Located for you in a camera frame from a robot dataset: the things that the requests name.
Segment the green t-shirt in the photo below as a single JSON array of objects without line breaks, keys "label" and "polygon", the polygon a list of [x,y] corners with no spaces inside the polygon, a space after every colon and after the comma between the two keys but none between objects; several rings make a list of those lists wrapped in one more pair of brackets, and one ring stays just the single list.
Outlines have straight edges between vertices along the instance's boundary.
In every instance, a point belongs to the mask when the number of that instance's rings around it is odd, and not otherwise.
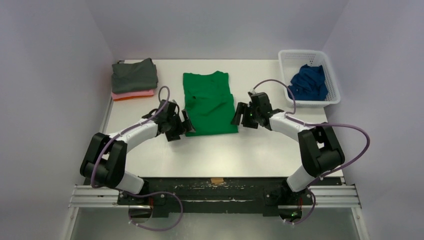
[{"label": "green t-shirt", "polygon": [[229,74],[185,72],[182,75],[184,108],[195,128],[187,137],[235,134],[238,127],[231,124],[235,115],[235,100],[229,85]]}]

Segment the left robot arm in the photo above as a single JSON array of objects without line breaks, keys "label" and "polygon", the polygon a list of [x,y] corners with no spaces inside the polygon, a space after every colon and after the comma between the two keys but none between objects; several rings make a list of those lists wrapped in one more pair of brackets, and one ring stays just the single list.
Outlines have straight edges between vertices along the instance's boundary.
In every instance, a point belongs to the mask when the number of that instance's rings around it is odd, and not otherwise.
[{"label": "left robot arm", "polygon": [[196,129],[185,109],[174,101],[161,100],[159,107],[135,124],[111,134],[96,133],[90,140],[79,173],[93,188],[107,187],[127,192],[138,205],[149,199],[149,183],[126,170],[127,154],[161,134],[167,141],[179,140]]}]

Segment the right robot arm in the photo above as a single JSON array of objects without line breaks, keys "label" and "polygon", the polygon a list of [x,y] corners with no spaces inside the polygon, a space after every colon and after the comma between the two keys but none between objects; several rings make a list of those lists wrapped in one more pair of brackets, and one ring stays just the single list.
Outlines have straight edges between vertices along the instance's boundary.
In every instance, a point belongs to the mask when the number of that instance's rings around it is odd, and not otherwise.
[{"label": "right robot arm", "polygon": [[284,202],[294,203],[316,178],[345,162],[344,152],[331,126],[307,123],[282,109],[274,109],[264,92],[249,96],[250,102],[237,104],[230,123],[251,129],[261,126],[290,137],[299,146],[301,165],[286,179],[280,191]]}]

